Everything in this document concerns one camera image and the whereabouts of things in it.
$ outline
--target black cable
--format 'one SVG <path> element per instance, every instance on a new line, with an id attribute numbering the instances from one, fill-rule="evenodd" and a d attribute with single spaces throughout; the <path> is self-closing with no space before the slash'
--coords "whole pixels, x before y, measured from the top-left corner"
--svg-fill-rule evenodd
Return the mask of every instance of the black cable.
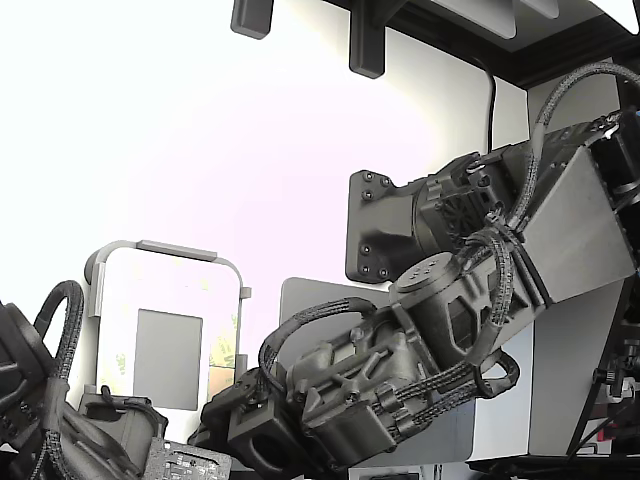
<path id="1" fill-rule="evenodd" d="M 525 182 L 507 219 L 507 225 L 511 229 L 520 226 L 531 203 L 538 180 L 538 167 L 542 160 L 544 136 L 560 100 L 562 100 L 564 95 L 571 90 L 576 83 L 598 74 L 615 75 L 616 77 L 628 80 L 629 83 L 640 89 L 640 75 L 622 65 L 616 65 L 610 62 L 595 62 L 584 65 L 569 73 L 558 83 L 542 106 L 542 110 L 540 110 L 532 130 L 531 140 L 529 141 Z"/>
<path id="2" fill-rule="evenodd" d="M 330 317 L 340 313 L 359 312 L 363 315 L 371 314 L 376 310 L 376 306 L 369 300 L 358 297 L 349 297 L 342 300 L 316 305 L 296 313 L 286 322 L 274 330 L 262 343 L 258 352 L 258 365 L 262 372 L 262 377 L 281 393 L 285 393 L 286 389 L 278 379 L 271 373 L 271 367 L 275 362 L 278 352 L 284 345 L 284 342 L 295 331 L 306 325 L 307 323 L 319 320 L 320 318 Z M 259 383 L 259 388 L 265 388 L 263 382 Z"/>
<path id="3" fill-rule="evenodd" d="M 40 321 L 48 326 L 51 323 L 54 313 L 65 299 L 67 300 L 67 308 L 64 327 L 62 329 L 62 338 L 60 339 L 58 350 L 56 352 L 56 368 L 50 377 L 53 379 L 63 380 L 64 382 L 69 379 L 73 356 L 78 344 L 78 337 L 80 336 L 82 311 L 84 309 L 84 294 L 82 293 L 82 288 L 74 281 L 59 283 L 54 287 L 51 293 L 49 293 L 42 305 L 40 313 L 38 314 Z M 51 382 L 47 384 L 45 399 L 57 400 L 51 391 L 55 386 L 56 385 Z M 55 410 L 55 405 L 45 405 L 45 408 L 53 408 Z M 62 447 L 60 445 L 60 432 L 50 430 L 46 425 L 43 430 L 44 442 L 29 479 L 36 480 L 40 477 L 40 472 L 42 471 L 47 459 L 51 460 L 63 479 L 66 480 L 67 478 L 74 478 L 64 463 Z"/>
<path id="4" fill-rule="evenodd" d="M 484 73 L 487 74 L 487 78 L 489 79 L 489 86 L 491 90 L 489 92 L 489 110 L 487 113 L 487 153 L 491 153 L 493 151 L 493 113 L 496 106 L 496 79 L 486 63 L 478 57 L 471 58 L 475 60 L 480 67 L 482 67 Z"/>

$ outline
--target white wall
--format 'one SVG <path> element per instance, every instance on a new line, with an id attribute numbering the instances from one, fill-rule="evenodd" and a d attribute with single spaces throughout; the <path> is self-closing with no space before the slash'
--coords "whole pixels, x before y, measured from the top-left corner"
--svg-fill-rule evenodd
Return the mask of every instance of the white wall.
<path id="1" fill-rule="evenodd" d="M 346 281 L 351 173 L 403 184 L 484 150 L 482 71 L 389 31 L 372 81 L 348 70 L 346 11 L 275 3 L 262 41 L 230 31 L 231 0 L 0 4 L 2 301 L 33 318 L 116 239 L 217 250 L 254 289 L 254 363 L 284 279 Z M 502 81 L 494 131 L 528 136 L 526 94 Z"/>

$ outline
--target mounting bracket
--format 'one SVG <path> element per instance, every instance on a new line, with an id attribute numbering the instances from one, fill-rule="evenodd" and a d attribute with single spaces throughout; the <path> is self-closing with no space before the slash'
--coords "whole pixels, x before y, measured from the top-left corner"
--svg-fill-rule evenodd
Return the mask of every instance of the mounting bracket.
<path id="1" fill-rule="evenodd" d="M 408 0 L 351 0 L 349 68 L 369 78 L 384 73 L 385 27 Z M 271 31 L 273 0 L 234 0 L 231 30 L 262 39 Z"/>
<path id="2" fill-rule="evenodd" d="M 352 0 L 349 68 L 369 78 L 384 73 L 385 27 L 408 0 Z"/>
<path id="3" fill-rule="evenodd" d="M 261 40 L 271 31 L 273 0 L 234 0 L 231 30 Z"/>

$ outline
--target black braided cable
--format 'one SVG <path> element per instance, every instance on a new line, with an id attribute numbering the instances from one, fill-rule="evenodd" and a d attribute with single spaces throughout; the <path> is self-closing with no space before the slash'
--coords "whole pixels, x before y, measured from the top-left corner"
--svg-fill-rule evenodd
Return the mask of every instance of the black braided cable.
<path id="1" fill-rule="evenodd" d="M 74 281 L 61 282 L 56 285 L 44 301 L 42 309 L 38 314 L 38 318 L 45 318 L 50 322 L 54 313 L 65 299 L 67 300 L 67 308 L 64 327 L 55 357 L 56 368 L 51 378 L 66 381 L 69 379 L 71 364 L 73 363 L 73 357 L 78 345 L 78 338 L 80 336 L 80 328 L 82 326 L 84 294 L 82 293 L 80 285 Z M 47 459 L 51 461 L 55 470 L 62 479 L 80 480 L 67 467 L 62 454 L 60 432 L 45 429 L 42 449 L 38 454 L 35 468 L 29 476 L 30 480 L 36 480 L 39 478 L 40 472 L 42 471 Z"/>
<path id="2" fill-rule="evenodd" d="M 610 62 L 595 62 L 584 65 L 569 73 L 560 81 L 560 83 L 558 83 L 544 103 L 542 110 L 540 110 L 532 130 L 533 133 L 529 142 L 530 149 L 527 155 L 527 173 L 525 182 L 520 194 L 518 195 L 516 203 L 507 218 L 507 225 L 511 229 L 517 228 L 522 223 L 529 204 L 531 203 L 531 199 L 533 198 L 536 183 L 538 181 L 538 167 L 542 160 L 544 135 L 560 100 L 562 100 L 564 95 L 576 83 L 592 75 L 599 74 L 615 75 L 616 77 L 629 81 L 640 89 L 640 75 L 626 67 Z"/>
<path id="3" fill-rule="evenodd" d="M 263 392 L 264 389 L 268 388 L 267 384 L 270 384 L 281 393 L 286 393 L 286 388 L 271 373 L 271 368 L 284 342 L 301 327 L 315 320 L 340 313 L 359 312 L 363 315 L 368 315 L 375 310 L 376 306 L 369 300 L 358 297 L 348 297 L 316 305 L 315 307 L 307 308 L 293 315 L 273 331 L 260 346 L 258 365 L 260 366 L 262 375 L 260 376 L 261 378 L 258 379 L 258 390 Z"/>

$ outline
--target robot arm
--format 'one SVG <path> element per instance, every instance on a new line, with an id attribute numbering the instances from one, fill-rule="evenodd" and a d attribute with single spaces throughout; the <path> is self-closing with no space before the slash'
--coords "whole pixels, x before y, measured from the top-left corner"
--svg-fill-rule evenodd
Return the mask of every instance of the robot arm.
<path id="1" fill-rule="evenodd" d="M 583 75 L 602 69 L 620 74 L 597 64 Z M 552 105 L 577 81 L 568 78 Z M 544 136 L 547 110 L 531 142 L 458 158 L 405 187 L 354 174 L 347 277 L 393 281 L 390 306 L 344 299 L 285 322 L 263 344 L 260 367 L 204 408 L 191 442 L 265 478 L 335 477 L 458 405 L 513 387 L 507 340 L 543 311 L 633 277 L 636 112 Z M 360 312 L 361 325 L 287 372 L 275 362 L 293 331 L 345 311 Z M 504 377 L 483 379 L 496 363 Z"/>

